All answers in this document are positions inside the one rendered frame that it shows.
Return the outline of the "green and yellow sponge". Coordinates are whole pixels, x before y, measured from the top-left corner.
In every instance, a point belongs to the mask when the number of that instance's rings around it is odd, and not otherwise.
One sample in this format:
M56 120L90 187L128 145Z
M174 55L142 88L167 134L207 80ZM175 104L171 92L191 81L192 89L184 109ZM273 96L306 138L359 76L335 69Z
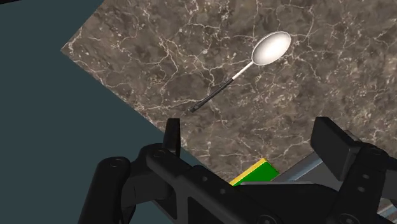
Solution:
M279 171L266 158L261 158L229 183L238 186L243 182L272 181L278 175Z

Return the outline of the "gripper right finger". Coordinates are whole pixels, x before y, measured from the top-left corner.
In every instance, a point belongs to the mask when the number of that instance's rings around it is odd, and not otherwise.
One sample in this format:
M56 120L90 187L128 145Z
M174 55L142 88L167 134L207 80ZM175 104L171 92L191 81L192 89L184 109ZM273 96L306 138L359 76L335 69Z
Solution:
M342 182L326 224L376 224L390 156L372 144L355 141L324 116L314 121L310 145Z

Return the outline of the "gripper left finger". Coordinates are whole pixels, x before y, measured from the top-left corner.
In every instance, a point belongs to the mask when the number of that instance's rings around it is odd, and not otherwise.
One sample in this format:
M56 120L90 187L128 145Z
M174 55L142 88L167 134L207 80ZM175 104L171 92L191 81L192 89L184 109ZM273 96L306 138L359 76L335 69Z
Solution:
M149 201L174 224L248 224L243 194L180 153L180 121L170 118L163 142L143 147L133 162L100 161L78 224L129 224L137 205Z

